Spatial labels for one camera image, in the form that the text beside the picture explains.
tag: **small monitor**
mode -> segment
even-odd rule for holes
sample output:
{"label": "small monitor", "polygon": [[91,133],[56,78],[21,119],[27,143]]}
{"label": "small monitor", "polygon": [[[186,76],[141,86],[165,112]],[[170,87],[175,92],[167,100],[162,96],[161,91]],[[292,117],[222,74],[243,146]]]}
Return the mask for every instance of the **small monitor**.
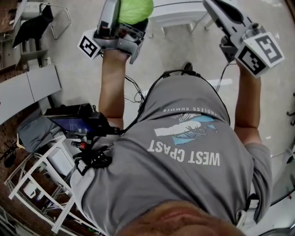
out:
{"label": "small monitor", "polygon": [[69,133],[86,135],[95,132],[82,118],[52,118],[51,120]]}

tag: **white cabinet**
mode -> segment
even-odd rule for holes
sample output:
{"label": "white cabinet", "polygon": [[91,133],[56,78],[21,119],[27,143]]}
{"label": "white cabinet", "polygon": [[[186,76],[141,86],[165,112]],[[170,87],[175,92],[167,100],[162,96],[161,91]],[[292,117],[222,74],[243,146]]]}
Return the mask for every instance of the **white cabinet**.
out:
{"label": "white cabinet", "polygon": [[27,74],[35,102],[60,90],[54,65],[31,70]]}
{"label": "white cabinet", "polygon": [[0,83],[0,124],[33,103],[61,90],[54,65]]}
{"label": "white cabinet", "polygon": [[0,124],[33,103],[26,73],[0,83]]}

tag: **black chair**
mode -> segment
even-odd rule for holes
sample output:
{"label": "black chair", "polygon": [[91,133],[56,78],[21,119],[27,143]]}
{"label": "black chair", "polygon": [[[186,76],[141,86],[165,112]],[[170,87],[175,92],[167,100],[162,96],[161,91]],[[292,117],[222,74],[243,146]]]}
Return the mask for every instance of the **black chair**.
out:
{"label": "black chair", "polygon": [[48,25],[52,21],[53,21],[53,14],[51,11],[51,7],[46,6],[43,9],[42,14],[40,16],[27,20],[21,25],[13,41],[12,47],[15,47],[18,44],[24,41],[27,41],[29,39],[35,39],[36,41],[40,40],[42,38],[43,33],[47,29]]}

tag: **gray t-shirt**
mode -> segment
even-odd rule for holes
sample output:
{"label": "gray t-shirt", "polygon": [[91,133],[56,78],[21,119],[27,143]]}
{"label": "gray t-shirt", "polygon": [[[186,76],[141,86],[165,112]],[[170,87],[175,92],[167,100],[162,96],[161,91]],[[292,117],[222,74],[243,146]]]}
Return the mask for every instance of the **gray t-shirt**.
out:
{"label": "gray t-shirt", "polygon": [[[111,145],[101,138],[96,145]],[[243,146],[211,85],[192,76],[162,79],[144,112],[107,155],[112,164],[95,170],[83,194],[83,213],[107,235],[169,200],[189,201],[237,224],[253,182],[259,221],[270,205],[270,151]],[[73,192],[81,191],[73,187]]]}

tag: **white cable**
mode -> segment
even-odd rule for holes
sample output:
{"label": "white cable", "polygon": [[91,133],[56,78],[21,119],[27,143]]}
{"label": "white cable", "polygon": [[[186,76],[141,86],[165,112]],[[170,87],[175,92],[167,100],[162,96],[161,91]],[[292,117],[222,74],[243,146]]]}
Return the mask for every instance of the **white cable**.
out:
{"label": "white cable", "polygon": [[125,96],[125,99],[127,100],[127,101],[125,101],[125,104],[132,100],[132,97],[131,97],[130,93],[124,94],[124,96]]}
{"label": "white cable", "polygon": [[73,72],[73,73],[76,74],[76,75],[79,75],[79,76],[81,76],[81,77],[83,77],[83,78],[85,78],[85,79],[88,79],[88,80],[90,80],[90,81],[92,81],[92,82],[94,82],[94,83],[97,83],[98,85],[101,85],[100,83],[94,81],[93,79],[88,78],[87,76],[83,76],[83,75],[81,75],[81,74],[79,74],[79,73],[77,73],[77,72],[70,71],[70,70],[66,70],[66,71]]}

